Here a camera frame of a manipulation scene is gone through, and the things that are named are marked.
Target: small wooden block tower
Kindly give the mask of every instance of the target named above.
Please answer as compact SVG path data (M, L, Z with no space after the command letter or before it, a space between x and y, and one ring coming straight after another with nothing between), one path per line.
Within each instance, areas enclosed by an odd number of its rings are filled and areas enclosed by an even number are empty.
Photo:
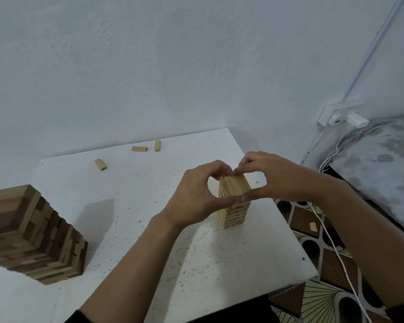
M243 174L234 177L221 177L218 188L218 196L241 196L250 189L251 187ZM235 206L219 210L218 216L223 224L223 228L229 228L236 226L237 224L244 223L249 206L250 202L240 203L236 204Z
M87 242L31 185L0 190L0 266L48 285L80 276Z

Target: wall socket box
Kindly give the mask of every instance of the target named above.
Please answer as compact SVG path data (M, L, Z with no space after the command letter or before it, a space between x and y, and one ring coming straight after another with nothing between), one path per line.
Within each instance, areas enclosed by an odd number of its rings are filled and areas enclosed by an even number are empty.
M318 124L320 124L323 128L329 122L332 117L345 117L350 113L359 113L364 107L364 103L362 101L346 101L343 103L332 103L325 106L322 113L320 114L319 119L317 120Z

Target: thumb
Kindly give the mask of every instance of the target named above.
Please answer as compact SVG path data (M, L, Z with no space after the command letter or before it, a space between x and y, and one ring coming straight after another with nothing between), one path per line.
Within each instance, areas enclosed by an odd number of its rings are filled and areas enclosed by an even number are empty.
M241 201L239 196L228 196L223 198L214 196L214 198L215 199L211 203L213 212L221 210L222 208L232 207Z
M266 198L268 195L268 187L263 186L259 188L254 188L241 195L241 202L245 203L248 201L253 201L255 199Z

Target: patterned floor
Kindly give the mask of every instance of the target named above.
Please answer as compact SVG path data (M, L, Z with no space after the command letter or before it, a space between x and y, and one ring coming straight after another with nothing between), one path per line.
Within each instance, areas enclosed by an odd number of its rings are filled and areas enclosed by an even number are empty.
M318 276L283 293L272 293L273 311L282 323L364 323L366 318L355 300L332 244L306 202L289 203L275 199L275 204L302 244ZM382 302L362 276L345 249L329 219L315 208L339 252L359 300L373 323L391 322ZM316 225L317 231L310 228Z

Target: stacked wooden blocks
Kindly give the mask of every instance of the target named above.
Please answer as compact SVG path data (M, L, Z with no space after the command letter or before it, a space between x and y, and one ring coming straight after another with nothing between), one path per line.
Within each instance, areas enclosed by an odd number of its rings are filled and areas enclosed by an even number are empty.
M0 266L48 285L80 276L87 242L31 185L0 190Z
M218 196L241 196L250 189L251 187L243 174L234 177L222 177L220 178ZM249 206L250 202L247 202L219 210L218 215L223 224L223 228L229 228L244 223Z

